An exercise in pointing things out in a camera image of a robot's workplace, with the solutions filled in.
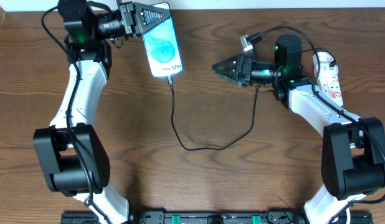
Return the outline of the blue Samsung Galaxy smartphone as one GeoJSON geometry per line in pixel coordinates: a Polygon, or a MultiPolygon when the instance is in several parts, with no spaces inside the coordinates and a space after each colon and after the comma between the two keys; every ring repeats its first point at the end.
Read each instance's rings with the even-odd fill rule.
{"type": "Polygon", "coordinates": [[[182,72],[183,61],[172,16],[142,38],[152,76],[167,77],[182,72]]]}

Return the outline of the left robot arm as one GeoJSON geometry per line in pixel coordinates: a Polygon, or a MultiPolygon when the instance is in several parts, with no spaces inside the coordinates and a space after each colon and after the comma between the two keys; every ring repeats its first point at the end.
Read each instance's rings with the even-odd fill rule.
{"type": "Polygon", "coordinates": [[[110,43],[140,37],[171,17],[168,8],[119,2],[117,10],[88,0],[60,0],[67,31],[59,47],[69,66],[61,106],[33,144],[48,188],[81,201],[100,223],[137,223],[129,201],[110,182],[110,161],[95,129],[98,102],[112,66],[110,43]]]}

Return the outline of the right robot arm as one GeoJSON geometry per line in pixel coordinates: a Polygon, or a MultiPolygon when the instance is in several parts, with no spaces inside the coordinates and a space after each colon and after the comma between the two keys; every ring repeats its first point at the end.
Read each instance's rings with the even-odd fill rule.
{"type": "MultiPolygon", "coordinates": [[[[271,85],[276,100],[299,114],[322,137],[323,185],[294,223],[333,223],[365,196],[385,189],[385,133],[377,118],[361,118],[327,97],[303,74],[302,42],[293,34],[275,42],[273,62],[244,54],[212,65],[221,77],[240,86],[271,85]]],[[[385,194],[372,204],[385,201],[385,194]]]]}

